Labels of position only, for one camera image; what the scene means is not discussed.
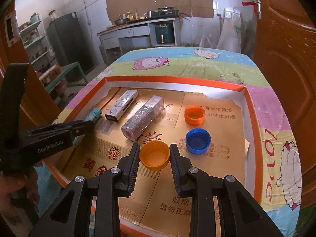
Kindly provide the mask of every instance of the cabinet drawer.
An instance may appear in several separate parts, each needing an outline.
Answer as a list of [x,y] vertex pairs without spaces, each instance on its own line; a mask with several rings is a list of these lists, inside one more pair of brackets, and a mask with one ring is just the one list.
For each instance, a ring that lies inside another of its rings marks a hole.
[[136,36],[148,36],[148,26],[140,26],[140,27],[132,27],[125,28],[116,31],[116,35],[118,38],[124,37],[136,37]]
[[105,50],[119,47],[119,39],[117,37],[112,37],[102,41]]
[[100,35],[100,40],[103,41],[103,40],[106,40],[106,39],[109,39],[109,38],[112,38],[112,37],[116,37],[116,31],[112,31],[112,32]]

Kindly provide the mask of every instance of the transparent plastic box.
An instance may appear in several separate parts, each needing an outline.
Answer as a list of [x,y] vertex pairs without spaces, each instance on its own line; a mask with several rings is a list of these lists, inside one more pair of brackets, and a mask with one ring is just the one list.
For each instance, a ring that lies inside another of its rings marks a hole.
[[163,109],[163,98],[154,95],[121,127],[123,135],[131,141],[136,141]]

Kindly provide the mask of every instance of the person's hand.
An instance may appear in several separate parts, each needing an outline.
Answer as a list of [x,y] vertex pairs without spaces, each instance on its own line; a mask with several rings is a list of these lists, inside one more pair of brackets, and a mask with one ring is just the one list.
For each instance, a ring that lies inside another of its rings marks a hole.
[[10,201],[10,193],[18,191],[23,187],[27,189],[27,198],[38,205],[40,196],[37,188],[37,172],[32,167],[28,175],[15,174],[11,176],[0,175],[0,212],[6,219],[12,223],[17,224],[21,221],[17,211]]

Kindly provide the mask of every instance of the wall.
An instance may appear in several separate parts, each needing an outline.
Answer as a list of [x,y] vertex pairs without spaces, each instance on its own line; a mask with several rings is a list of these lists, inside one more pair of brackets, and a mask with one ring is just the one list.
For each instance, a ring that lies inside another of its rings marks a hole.
[[18,25],[30,20],[34,12],[43,18],[45,29],[49,24],[48,13],[56,10],[58,15],[64,15],[64,0],[15,0],[15,10]]
[[[64,0],[64,12],[77,12],[80,25],[83,29],[85,38],[89,44],[90,52],[95,64],[103,63],[99,51],[100,40],[96,36],[98,32],[111,25],[106,13],[106,0]],[[192,18],[191,21],[184,20],[181,29],[182,43],[200,43],[203,35],[212,36],[211,41],[217,44],[219,39],[219,18],[217,13],[223,15],[223,9],[232,10],[235,6],[241,6],[241,1],[252,0],[213,0],[214,18]]]

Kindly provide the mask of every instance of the green table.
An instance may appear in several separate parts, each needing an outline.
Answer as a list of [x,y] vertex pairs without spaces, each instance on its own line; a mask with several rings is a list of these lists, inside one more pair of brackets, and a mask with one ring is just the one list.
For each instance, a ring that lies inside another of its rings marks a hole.
[[77,61],[77,62],[74,62],[74,63],[71,63],[67,66],[64,66],[62,67],[62,72],[61,74],[59,74],[52,82],[49,83],[49,85],[47,87],[45,87],[45,90],[50,93],[54,88],[55,86],[59,83],[59,81],[61,81],[61,79],[64,79],[66,74],[68,74],[70,71],[72,71],[75,67],[78,67],[79,68],[79,71],[82,75],[82,78],[84,79],[84,81],[86,82],[85,84],[67,84],[68,87],[78,87],[78,86],[86,86],[89,81],[88,79],[86,78],[86,75],[84,74],[81,66],[80,66],[80,63]]

